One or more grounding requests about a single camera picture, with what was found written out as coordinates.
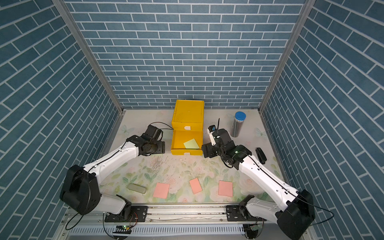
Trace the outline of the translucent green eraser block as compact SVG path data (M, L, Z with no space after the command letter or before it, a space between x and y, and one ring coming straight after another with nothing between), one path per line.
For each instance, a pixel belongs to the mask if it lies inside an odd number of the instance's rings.
M137 193L140 193L142 195L145 195L148 191L145 187L140 186L140 185L136 185L136 184L129 184L127 186L127 189L134 191L134 192L137 192Z

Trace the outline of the yellow three-drawer cabinet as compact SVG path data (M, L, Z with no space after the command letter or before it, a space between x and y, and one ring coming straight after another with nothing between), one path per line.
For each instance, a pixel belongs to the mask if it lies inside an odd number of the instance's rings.
M203 154L204 101L177 100L172 118L173 138L171 153L177 156ZM195 139L198 150L186 149L184 142Z

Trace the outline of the black stapler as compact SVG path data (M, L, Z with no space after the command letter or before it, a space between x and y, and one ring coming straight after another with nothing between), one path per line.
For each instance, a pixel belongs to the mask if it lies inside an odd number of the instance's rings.
M261 148L256 148L255 151L256 151L259 162L262 165L264 165L266 163L266 161L268 160L264 151Z

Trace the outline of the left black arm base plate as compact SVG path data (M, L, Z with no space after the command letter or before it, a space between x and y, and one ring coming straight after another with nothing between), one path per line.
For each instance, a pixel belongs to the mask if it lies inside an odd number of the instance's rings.
M104 217L106 223L143 223L146 220L148 206L130 206L120 214L107 213Z

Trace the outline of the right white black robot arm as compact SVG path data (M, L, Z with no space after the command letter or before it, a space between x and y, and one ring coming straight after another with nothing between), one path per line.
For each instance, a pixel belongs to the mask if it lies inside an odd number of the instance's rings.
M235 145L225 129L209 126L210 143L202 146L204 157L219 156L227 167L232 167L256 182L273 202L248 195L239 204L239 212L246 221L262 218L275 223L291 240L298 240L315 220L314 198L307 191L279 179L243 145Z

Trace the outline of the pink sticky note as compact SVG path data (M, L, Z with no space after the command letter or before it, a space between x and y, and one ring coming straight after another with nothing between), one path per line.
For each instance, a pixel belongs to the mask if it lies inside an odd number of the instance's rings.
M224 197L233 197L233 183L219 181L218 195Z
M153 193L154 198L166 199L168 197L170 184L157 183Z
M198 178L189 181L193 194L200 193L203 189Z

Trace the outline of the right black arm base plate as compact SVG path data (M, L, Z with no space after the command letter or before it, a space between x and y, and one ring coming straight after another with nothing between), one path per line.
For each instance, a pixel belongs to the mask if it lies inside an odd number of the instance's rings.
M239 206L239 205L227 205L226 213L227 213L228 222L242 222L242 221L257 222L257 221L264 220L263 218L260 218L260 217L251 216L251 214L246 210L244 206Z

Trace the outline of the blue-capped striped cylinder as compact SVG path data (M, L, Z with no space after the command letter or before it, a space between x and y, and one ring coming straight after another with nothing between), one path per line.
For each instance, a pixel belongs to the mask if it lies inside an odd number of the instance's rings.
M230 135L232 137L237 138L239 136L245 119L246 119L246 114L244 112L235 113L233 124L230 130Z

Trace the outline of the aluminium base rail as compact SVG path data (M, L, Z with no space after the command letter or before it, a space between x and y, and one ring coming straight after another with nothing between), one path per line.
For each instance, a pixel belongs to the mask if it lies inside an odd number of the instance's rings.
M282 226L307 227L313 222L315 216L314 207L302 201L288 203L288 207L281 210L275 203L256 198L245 199L240 203L227 204L133 204L132 206L148 206L148 213L144 223L203 223L228 222L227 205L244 206L251 216L260 217L264 221ZM99 216L104 221L107 213L91 212L88 215L90 217ZM133 225L134 223L110 224Z

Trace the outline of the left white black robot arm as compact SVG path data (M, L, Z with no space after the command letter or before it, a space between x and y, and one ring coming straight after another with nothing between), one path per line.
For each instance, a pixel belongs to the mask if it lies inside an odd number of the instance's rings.
M103 212L127 220L132 203L122 196L102 193L100 184L117 168L138 156L164 154L162 137L161 129L149 125L141 136L127 138L122 146L104 157L82 167L72 166L67 171L60 199L82 216Z

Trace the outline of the green sticky note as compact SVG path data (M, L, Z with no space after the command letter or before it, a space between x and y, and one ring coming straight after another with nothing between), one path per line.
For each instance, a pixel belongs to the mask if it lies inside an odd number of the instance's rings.
M200 146L198 145L195 139L191 139L191 140L188 140L187 142L184 142L184 146L186 149L192 149L192 150L200 149Z

